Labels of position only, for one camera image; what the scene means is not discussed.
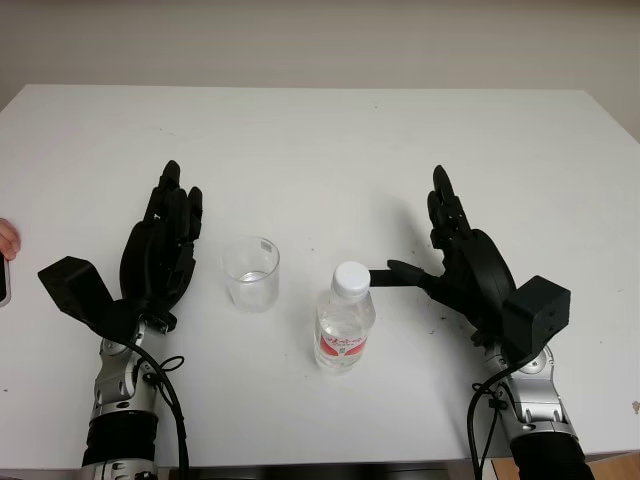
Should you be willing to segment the person's bare hand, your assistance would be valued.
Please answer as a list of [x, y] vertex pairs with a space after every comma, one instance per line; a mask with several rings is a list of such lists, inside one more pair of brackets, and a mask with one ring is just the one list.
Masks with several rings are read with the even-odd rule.
[[5, 218], [0, 219], [0, 251], [7, 261], [16, 258], [21, 250], [18, 230]]

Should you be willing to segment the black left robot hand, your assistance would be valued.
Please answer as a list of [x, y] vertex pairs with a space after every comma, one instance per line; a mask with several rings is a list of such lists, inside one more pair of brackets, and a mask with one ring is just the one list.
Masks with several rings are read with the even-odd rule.
[[171, 310], [191, 282], [202, 226], [202, 191], [196, 186], [185, 191], [179, 180], [180, 166], [171, 160], [129, 235], [119, 269], [123, 299], [163, 334], [176, 327]]

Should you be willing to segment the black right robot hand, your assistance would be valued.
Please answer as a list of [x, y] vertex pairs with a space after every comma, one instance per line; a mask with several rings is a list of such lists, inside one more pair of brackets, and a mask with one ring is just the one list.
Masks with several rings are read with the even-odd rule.
[[515, 290], [511, 272], [493, 240], [470, 226], [459, 197], [442, 166], [433, 172], [434, 188], [427, 197], [432, 246], [443, 253], [444, 273], [389, 260], [386, 271], [373, 274], [375, 286], [415, 286], [462, 314], [475, 328], [472, 342], [487, 346], [503, 334], [502, 309]]

